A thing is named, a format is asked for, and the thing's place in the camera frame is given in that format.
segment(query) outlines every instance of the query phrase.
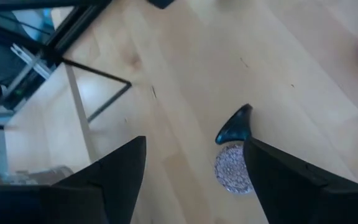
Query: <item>yarn ball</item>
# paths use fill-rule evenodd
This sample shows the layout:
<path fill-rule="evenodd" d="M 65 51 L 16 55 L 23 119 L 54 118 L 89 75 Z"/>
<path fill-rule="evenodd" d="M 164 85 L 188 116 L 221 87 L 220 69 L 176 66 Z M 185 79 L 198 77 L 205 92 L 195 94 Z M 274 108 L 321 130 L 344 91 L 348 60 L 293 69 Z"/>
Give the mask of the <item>yarn ball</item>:
<path fill-rule="evenodd" d="M 242 144 L 222 149 L 216 157 L 215 175 L 219 183 L 234 194 L 248 194 L 254 189 L 244 161 Z"/>

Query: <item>metal frame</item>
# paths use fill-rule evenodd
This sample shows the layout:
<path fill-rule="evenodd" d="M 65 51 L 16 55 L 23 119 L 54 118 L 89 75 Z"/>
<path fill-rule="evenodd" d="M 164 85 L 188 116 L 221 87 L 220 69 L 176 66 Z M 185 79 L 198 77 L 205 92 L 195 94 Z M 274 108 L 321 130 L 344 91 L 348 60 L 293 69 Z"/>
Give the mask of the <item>metal frame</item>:
<path fill-rule="evenodd" d="M 41 33 L 43 33 L 43 34 L 47 34 L 47 35 L 52 35 L 52 34 L 53 34 L 53 32 L 47 32 L 47 31 L 45 31 L 45 30 L 36 28 L 36 27 L 34 27 L 34 26 L 32 26 L 32 25 L 26 23 L 26 22 L 21 22 L 21 21 L 18 21 L 18 20 L 16 20 L 16 19 L 13 19 L 13 18 L 4 16 L 4 15 L 1 15 L 1 14 L 0 14 L 0 18 L 1 18 L 1 19 L 5 19 L 5 20 L 7 20 L 7 21 L 11 21 L 11 22 L 13 22 L 13 23 L 20 24 L 20 25 L 22 25 L 22 26 L 26 26 L 26 27 L 31 28 L 31 29 L 33 29 L 33 30 L 39 31 L 39 32 L 41 32 Z"/>
<path fill-rule="evenodd" d="M 9 87 L 7 89 L 7 93 L 0 98 L 0 106 L 3 104 L 4 100 L 10 94 L 12 94 L 12 92 L 16 89 L 16 87 L 20 84 L 20 82 L 26 78 L 26 76 L 29 74 L 31 69 L 34 69 L 39 64 L 40 55 L 41 54 L 38 54 L 37 56 L 35 56 L 34 59 L 32 59 L 32 61 L 15 78 L 15 80 L 11 83 L 11 85 L 9 85 Z M 64 64 L 69 65 L 69 66 L 76 67 L 76 68 L 85 70 L 87 72 L 91 72 L 93 74 L 100 75 L 104 78 L 108 78 L 108 79 L 125 84 L 124 87 L 122 87 L 116 94 L 114 94 L 112 97 L 110 97 L 105 103 L 103 103 L 98 109 L 96 109 L 96 111 L 93 114 L 91 114 L 91 116 L 89 116 L 89 118 L 87 118 L 88 123 L 92 122 L 96 117 L 98 117 L 101 113 L 103 113 L 104 110 L 106 110 L 110 105 L 112 105 L 116 100 L 118 100 L 118 98 L 120 98 L 126 91 L 128 91 L 132 87 L 132 83 L 128 80 L 123 79 L 123 78 L 119 78 L 117 76 L 108 74 L 106 72 L 102 72 L 95 68 L 91 68 L 86 65 L 82 65 L 80 63 L 77 63 L 77 62 L 74 62 L 72 60 L 68 60 L 65 58 L 60 58 L 60 61 Z M 3 129 L 4 129 L 4 125 L 0 125 L 0 130 L 3 130 Z"/>
<path fill-rule="evenodd" d="M 80 63 L 74 62 L 72 60 L 68 60 L 63 58 L 62 62 L 65 63 L 66 65 L 70 65 L 72 67 L 76 67 L 82 70 L 85 70 L 87 72 L 91 72 L 93 74 L 97 74 L 100 75 L 104 78 L 108 78 L 120 83 L 125 84 L 124 87 L 122 87 L 116 94 L 114 94 L 112 97 L 110 97 L 105 103 L 103 103 L 98 109 L 96 109 L 96 111 L 91 114 L 91 116 L 89 116 L 89 118 L 87 118 L 88 123 L 92 122 L 97 116 L 99 116 L 104 110 L 106 110 L 110 105 L 112 105 L 116 100 L 118 100 L 118 98 L 120 98 L 120 96 L 122 96 L 126 91 L 128 91 L 131 87 L 132 87 L 132 83 L 128 80 L 125 80 L 123 78 L 119 78 L 117 76 L 108 74 L 106 72 L 102 72 L 100 70 L 88 67 L 86 65 L 82 65 Z"/>
<path fill-rule="evenodd" d="M 112 0 L 0 0 L 0 11 L 77 6 L 71 11 L 71 13 L 69 13 L 66 19 L 60 24 L 60 26 L 45 44 L 30 38 L 26 38 L 23 35 L 6 30 L 2 27 L 0 27 L 0 44 L 4 42 L 4 44 L 6 44 L 5 40 L 8 39 L 11 43 L 19 44 L 32 52 L 38 52 L 38 56 L 40 57 L 47 56 L 49 59 L 49 57 L 52 56 L 52 58 L 58 59 L 54 60 L 54 62 L 57 62 L 58 64 L 60 62 L 64 62 L 68 65 L 78 67 L 97 75 L 101 75 L 103 77 L 124 83 L 124 88 L 108 99 L 105 104 L 98 108 L 88 118 L 89 122 L 94 120 L 95 117 L 101 114 L 109 105 L 114 103 L 132 86 L 132 84 L 127 80 L 123 80 L 93 68 L 89 68 L 71 60 L 66 60 L 62 58 L 61 55 L 63 55 L 71 47 L 71 45 L 80 37 L 80 35 L 100 15 L 100 13 L 108 6 L 111 1 Z M 25 69 L 23 69 L 22 73 L 16 77 L 14 82 L 9 86 L 8 90 L 11 90 L 8 91 L 9 93 L 11 93 L 17 87 L 17 80 L 21 81 L 27 77 L 27 73 L 24 74 L 24 72 L 27 69 L 30 71 L 35 64 L 36 62 L 33 60 L 30 68 L 28 65 L 25 67 Z M 4 95 L 1 97 L 0 105 L 8 96 L 9 95 Z"/>
<path fill-rule="evenodd" d="M 104 0 L 0 0 L 0 11 L 40 9 L 65 6 L 89 6 Z"/>
<path fill-rule="evenodd" d="M 13 44 L 11 47 L 12 52 L 14 52 L 19 58 L 21 58 L 26 64 L 30 64 L 31 61 L 35 59 L 35 56 L 26 50 L 25 48 L 20 48 L 16 44 Z M 46 65 L 43 63 L 37 63 L 35 67 L 33 68 L 40 76 L 42 76 L 44 79 L 48 79 L 50 75 L 52 74 L 51 69 L 49 69 Z"/>

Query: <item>wood grain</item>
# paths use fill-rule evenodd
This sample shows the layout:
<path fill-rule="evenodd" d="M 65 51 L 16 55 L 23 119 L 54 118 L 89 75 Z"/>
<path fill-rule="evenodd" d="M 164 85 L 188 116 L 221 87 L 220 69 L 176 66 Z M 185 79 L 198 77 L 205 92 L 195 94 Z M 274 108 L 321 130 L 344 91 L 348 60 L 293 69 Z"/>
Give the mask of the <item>wood grain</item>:
<path fill-rule="evenodd" d="M 95 160 L 80 92 L 70 67 L 59 66 L 5 126 L 9 171 L 66 165 L 74 172 Z"/>
<path fill-rule="evenodd" d="M 214 137 L 250 103 L 255 137 L 358 182 L 357 42 L 358 0 L 118 0 L 67 57 L 134 83 L 90 124 L 98 156 L 147 136 L 134 223 L 267 223 L 216 181 Z M 114 85 L 79 85 L 85 111 Z"/>

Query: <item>black cable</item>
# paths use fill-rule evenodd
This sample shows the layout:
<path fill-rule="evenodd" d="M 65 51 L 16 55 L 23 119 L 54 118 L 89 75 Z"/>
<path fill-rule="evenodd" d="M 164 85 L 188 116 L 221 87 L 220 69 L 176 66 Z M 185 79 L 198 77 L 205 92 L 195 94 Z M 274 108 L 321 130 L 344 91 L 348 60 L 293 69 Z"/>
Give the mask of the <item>black cable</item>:
<path fill-rule="evenodd" d="M 15 20 L 15 19 L 12 19 L 12 18 L 3 16 L 3 15 L 0 15 L 0 18 L 2 18 L 2 19 L 7 19 L 7 20 L 9 20 L 9 21 L 12 21 L 12 22 L 21 24 L 21 25 L 23 25 L 23 26 L 30 27 L 31 29 L 35 29 L 35 30 L 37 30 L 37 31 L 39 31 L 39 32 L 41 32 L 41 33 L 43 33 L 43 34 L 52 35 L 52 33 L 49 33 L 49 32 L 44 31 L 44 30 L 42 30 L 42 29 L 38 29 L 38 28 L 36 28 L 36 27 L 34 27 L 34 26 L 32 26 L 32 25 L 26 24 L 25 22 L 21 22 L 21 21 L 18 21 L 18 20 Z"/>

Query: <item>light wood floor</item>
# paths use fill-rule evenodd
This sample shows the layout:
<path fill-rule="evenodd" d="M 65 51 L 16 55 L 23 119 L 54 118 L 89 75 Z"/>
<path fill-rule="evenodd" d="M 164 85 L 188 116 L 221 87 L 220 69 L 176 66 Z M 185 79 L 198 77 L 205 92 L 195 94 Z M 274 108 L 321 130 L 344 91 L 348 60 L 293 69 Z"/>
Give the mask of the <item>light wood floor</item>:
<path fill-rule="evenodd" d="M 215 179 L 218 129 L 250 103 L 256 138 L 358 182 L 357 42 L 358 0 L 116 0 L 69 55 L 134 83 L 90 127 L 99 156 L 147 136 L 133 223 L 266 223 Z"/>

